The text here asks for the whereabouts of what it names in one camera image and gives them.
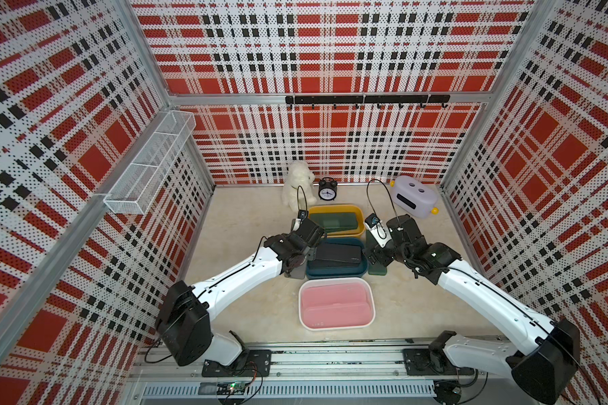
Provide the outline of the pink pencil case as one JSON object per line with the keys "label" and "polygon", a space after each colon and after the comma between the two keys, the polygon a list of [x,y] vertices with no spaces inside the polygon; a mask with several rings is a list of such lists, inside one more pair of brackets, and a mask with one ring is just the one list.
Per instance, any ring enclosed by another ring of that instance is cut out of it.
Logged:
{"label": "pink pencil case", "polygon": [[370,290],[362,283],[308,283],[301,292],[302,311],[326,305],[368,304],[373,310]]}
{"label": "pink pencil case", "polygon": [[368,304],[326,305],[302,311],[302,323],[311,329],[362,327],[373,320]]}

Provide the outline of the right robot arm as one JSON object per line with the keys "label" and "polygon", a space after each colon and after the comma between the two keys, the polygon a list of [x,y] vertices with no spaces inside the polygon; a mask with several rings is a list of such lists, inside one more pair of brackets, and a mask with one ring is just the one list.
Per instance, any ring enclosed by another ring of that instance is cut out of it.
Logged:
{"label": "right robot arm", "polygon": [[425,278],[463,300],[508,339],[506,344],[495,344],[445,331],[433,342],[433,349],[458,368],[513,380],[539,403],[559,400],[580,367],[576,325],[567,319],[554,321],[516,300],[446,244],[428,243],[408,214],[388,222],[371,214],[365,224],[375,240],[366,251],[370,263],[405,265],[415,277]]}

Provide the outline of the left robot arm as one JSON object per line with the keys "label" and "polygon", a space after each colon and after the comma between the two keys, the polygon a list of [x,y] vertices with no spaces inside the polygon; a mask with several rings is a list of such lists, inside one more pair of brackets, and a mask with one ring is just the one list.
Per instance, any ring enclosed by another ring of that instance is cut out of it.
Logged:
{"label": "left robot arm", "polygon": [[178,366],[197,360],[237,367],[248,357],[234,333],[220,334],[211,322],[234,301],[279,276],[301,278],[307,260],[326,238],[323,227],[309,218],[297,219],[293,230],[262,238],[251,256],[228,270],[194,285],[179,280],[167,291],[155,321],[160,343]]}

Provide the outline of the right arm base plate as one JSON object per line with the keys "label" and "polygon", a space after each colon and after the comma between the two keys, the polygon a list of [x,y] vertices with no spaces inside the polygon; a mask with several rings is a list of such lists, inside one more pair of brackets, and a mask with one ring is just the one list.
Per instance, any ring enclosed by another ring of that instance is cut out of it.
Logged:
{"label": "right arm base plate", "polygon": [[474,376],[471,368],[458,368],[441,351],[404,349],[404,366],[408,376]]}

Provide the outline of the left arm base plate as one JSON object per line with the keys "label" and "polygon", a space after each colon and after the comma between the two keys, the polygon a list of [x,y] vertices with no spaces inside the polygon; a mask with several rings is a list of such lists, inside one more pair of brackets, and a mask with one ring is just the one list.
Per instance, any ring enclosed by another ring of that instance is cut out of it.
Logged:
{"label": "left arm base plate", "polygon": [[254,375],[266,377],[270,375],[271,360],[271,350],[247,350],[242,352],[230,366],[206,360],[201,375],[206,378],[253,377]]}

